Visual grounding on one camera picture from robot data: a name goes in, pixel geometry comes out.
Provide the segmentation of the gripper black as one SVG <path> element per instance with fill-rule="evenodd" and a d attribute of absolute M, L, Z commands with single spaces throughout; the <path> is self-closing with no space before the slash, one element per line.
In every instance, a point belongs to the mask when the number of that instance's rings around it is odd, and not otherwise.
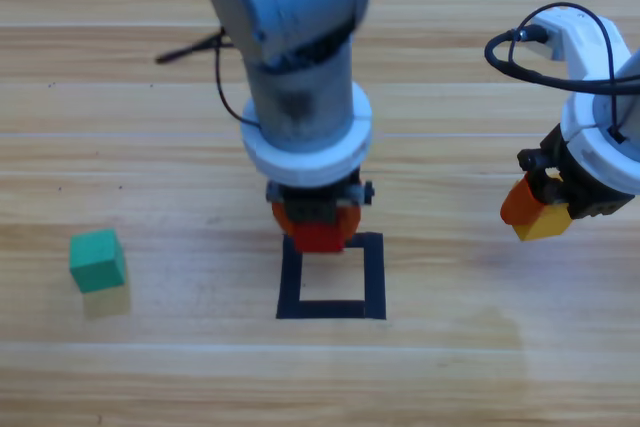
<path fill-rule="evenodd" d="M 266 200 L 271 203 L 276 223 L 289 237 L 295 235 L 295 223 L 333 223 L 343 242 L 350 241 L 361 221 L 361 206 L 371 205 L 372 181 L 359 174 L 320 187 L 293 187 L 269 180 Z"/>
<path fill-rule="evenodd" d="M 596 180 L 570 153 L 557 125 L 537 149 L 523 149 L 517 159 L 525 175 L 511 188 L 501 209 L 510 226 L 534 222 L 545 205 L 567 204 L 572 220 L 612 215 L 631 201 L 631 195 Z"/>

